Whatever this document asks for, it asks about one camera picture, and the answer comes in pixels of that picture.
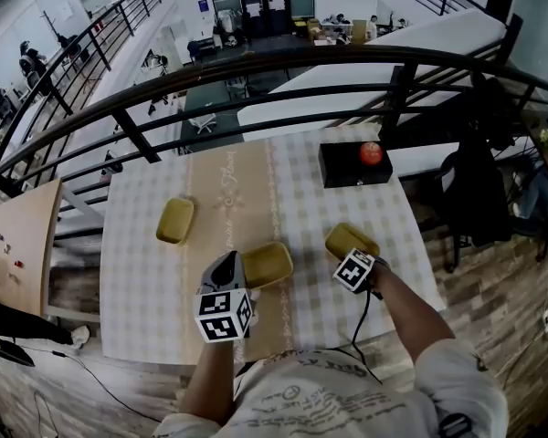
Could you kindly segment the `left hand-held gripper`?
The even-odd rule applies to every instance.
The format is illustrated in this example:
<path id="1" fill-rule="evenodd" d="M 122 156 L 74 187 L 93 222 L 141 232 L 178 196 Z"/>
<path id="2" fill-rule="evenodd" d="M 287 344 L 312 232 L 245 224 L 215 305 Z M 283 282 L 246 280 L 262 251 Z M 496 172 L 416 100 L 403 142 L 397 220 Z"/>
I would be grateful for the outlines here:
<path id="1" fill-rule="evenodd" d="M 252 306 L 238 251 L 220 256 L 205 270 L 194 298 L 194 315 L 206 343 L 247 336 Z"/>

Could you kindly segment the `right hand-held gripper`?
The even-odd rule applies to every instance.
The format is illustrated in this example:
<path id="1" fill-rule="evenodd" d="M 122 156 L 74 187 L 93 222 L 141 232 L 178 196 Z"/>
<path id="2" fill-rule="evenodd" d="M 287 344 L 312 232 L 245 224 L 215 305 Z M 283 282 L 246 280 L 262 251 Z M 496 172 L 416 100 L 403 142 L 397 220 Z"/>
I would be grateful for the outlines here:
<path id="1" fill-rule="evenodd" d="M 383 258 L 353 248 L 335 269 L 332 278 L 354 294 L 373 292 L 372 269 L 380 265 L 388 267 Z"/>

